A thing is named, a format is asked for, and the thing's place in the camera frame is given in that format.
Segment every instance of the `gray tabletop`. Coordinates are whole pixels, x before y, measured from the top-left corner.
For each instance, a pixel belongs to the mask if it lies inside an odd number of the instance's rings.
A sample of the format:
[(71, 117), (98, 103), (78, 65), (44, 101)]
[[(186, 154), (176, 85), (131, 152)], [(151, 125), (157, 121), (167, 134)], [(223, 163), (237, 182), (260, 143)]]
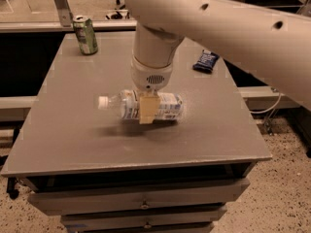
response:
[(6, 177), (253, 162), (271, 158), (219, 59), (212, 75), (192, 70), (203, 47), (186, 39), (163, 91), (185, 102), (177, 123), (139, 125), (98, 111), (99, 95), (133, 88), (134, 32), (96, 34), (99, 52), (80, 54), (67, 34), (2, 170)]

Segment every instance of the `drawer knob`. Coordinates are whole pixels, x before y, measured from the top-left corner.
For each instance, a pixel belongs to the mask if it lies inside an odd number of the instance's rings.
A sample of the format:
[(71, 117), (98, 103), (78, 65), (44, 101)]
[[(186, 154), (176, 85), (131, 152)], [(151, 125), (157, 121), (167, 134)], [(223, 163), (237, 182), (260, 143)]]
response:
[(144, 229), (151, 229), (153, 226), (146, 222)]
[(150, 208), (150, 205), (147, 204), (146, 201), (143, 202), (143, 204), (140, 206), (140, 209), (147, 210)]

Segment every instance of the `table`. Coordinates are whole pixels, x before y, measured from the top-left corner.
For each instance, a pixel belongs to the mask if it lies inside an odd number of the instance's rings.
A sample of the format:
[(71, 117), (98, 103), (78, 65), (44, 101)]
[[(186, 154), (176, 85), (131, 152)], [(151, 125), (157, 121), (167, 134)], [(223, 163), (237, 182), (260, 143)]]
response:
[(182, 118), (140, 125), (96, 106), (134, 87), (134, 32), (96, 38), (99, 52), (85, 56), (65, 36), (1, 174), (70, 232), (208, 232), (271, 158), (224, 61), (193, 71), (203, 47), (186, 39), (163, 90), (183, 97)]

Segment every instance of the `screw hole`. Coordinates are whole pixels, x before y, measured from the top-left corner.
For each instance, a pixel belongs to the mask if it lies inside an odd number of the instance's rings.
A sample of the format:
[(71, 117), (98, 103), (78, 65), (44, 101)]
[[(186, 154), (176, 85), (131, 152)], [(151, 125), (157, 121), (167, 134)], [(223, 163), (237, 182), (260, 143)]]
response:
[(281, 21), (281, 20), (274, 23), (274, 25), (273, 25), (273, 28), (277, 29), (277, 30), (281, 29), (282, 27), (283, 27), (283, 21)]
[(208, 8), (208, 4), (203, 4), (203, 5), (200, 7), (200, 10), (205, 11), (207, 8)]

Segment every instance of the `cable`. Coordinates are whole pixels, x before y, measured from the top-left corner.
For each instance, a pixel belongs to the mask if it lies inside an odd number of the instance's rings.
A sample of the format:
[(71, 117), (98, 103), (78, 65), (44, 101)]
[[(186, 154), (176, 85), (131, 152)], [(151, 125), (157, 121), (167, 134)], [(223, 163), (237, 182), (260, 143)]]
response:
[(274, 105), (272, 105), (270, 108), (264, 110), (264, 111), (260, 111), (260, 112), (254, 112), (254, 111), (250, 111), (251, 114), (263, 114), (263, 113), (267, 113), (269, 111), (272, 111), (275, 107), (277, 107), (277, 105), (280, 103), (281, 101), (281, 98), (282, 98), (282, 93), (279, 92), (279, 97), (278, 97), (278, 100), (275, 102)]

